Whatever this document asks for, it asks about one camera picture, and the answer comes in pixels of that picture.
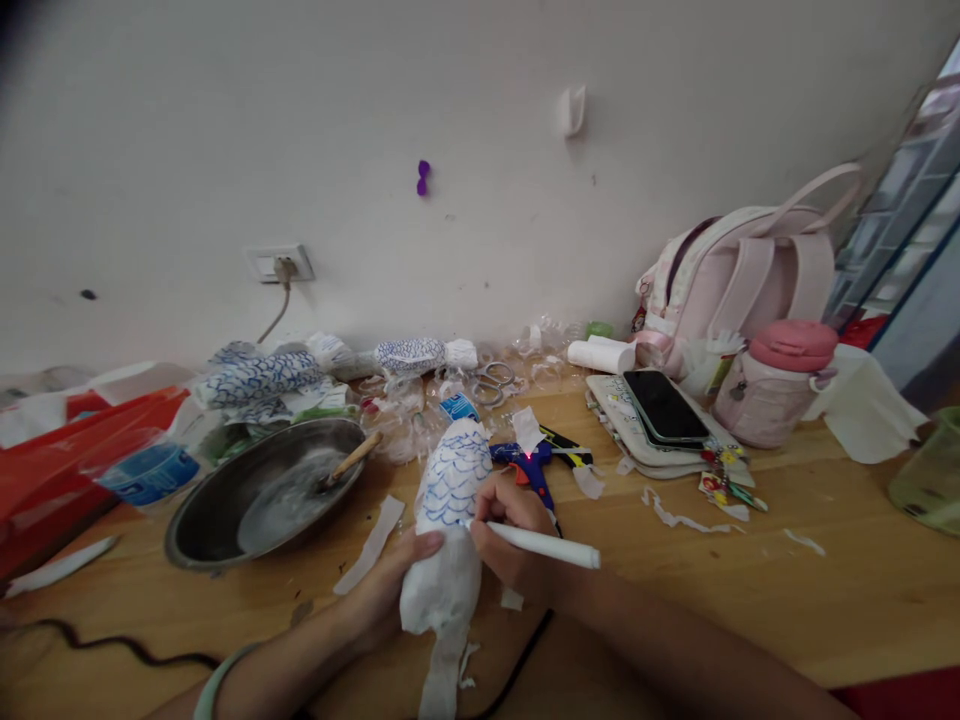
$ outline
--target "purple clip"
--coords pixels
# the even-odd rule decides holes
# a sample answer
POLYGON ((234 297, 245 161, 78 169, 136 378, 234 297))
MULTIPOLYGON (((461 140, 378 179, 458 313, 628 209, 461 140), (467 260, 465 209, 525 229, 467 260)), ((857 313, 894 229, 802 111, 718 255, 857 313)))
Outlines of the purple clip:
POLYGON ((420 173, 420 181, 417 183, 417 195, 424 197, 427 194, 427 175, 430 174, 430 163, 426 160, 421 160, 417 166, 417 171, 420 173))

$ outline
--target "white marker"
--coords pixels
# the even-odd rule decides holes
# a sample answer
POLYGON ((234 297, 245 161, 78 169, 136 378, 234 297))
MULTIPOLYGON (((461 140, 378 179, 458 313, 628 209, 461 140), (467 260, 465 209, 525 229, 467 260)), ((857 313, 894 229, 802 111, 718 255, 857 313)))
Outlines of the white marker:
MULTIPOLYGON (((460 524, 470 530, 473 520, 461 520, 460 524)), ((504 525, 502 523, 488 522, 487 527, 493 530, 514 547, 521 550, 529 550, 538 555, 546 555, 555 560, 579 565, 589 570, 600 569, 600 551, 583 543, 575 543, 570 540, 554 537, 553 535, 544 535, 531 530, 504 525)))

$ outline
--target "pink backpack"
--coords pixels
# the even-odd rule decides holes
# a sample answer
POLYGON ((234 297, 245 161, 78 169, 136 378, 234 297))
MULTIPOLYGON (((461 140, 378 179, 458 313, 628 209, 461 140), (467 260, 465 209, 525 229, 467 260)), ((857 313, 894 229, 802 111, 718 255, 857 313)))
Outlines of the pink backpack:
POLYGON ((860 192, 860 166, 839 165, 779 208, 745 207, 674 238, 637 281, 637 359, 676 377, 685 341, 722 330, 752 338, 774 320, 819 321, 833 283, 830 223, 860 192), (799 206, 842 175, 854 184, 828 213, 799 206))

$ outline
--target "wooden stick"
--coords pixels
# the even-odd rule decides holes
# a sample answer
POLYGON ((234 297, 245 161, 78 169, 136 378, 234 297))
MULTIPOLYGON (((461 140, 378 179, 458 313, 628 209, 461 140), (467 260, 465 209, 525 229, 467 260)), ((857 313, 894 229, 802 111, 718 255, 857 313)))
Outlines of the wooden stick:
POLYGON ((335 483, 339 480, 347 470, 369 455, 373 449, 380 444, 381 440, 383 440, 383 433, 377 430, 373 435, 360 443, 360 446, 356 450, 347 455, 346 460, 337 465, 337 469, 330 474, 328 483, 335 483))

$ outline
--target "blue glue gun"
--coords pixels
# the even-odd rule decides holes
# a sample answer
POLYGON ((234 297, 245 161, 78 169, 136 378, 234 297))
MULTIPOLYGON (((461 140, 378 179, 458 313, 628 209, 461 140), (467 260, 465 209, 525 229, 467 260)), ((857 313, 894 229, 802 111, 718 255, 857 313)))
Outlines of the blue glue gun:
POLYGON ((513 465, 517 468, 517 485, 530 485, 537 493, 547 510, 553 511, 553 498, 543 476, 543 466, 550 462, 553 452, 546 440, 537 445, 536 451, 529 455, 520 449, 517 443, 501 443, 490 446, 490 456, 494 462, 513 465))

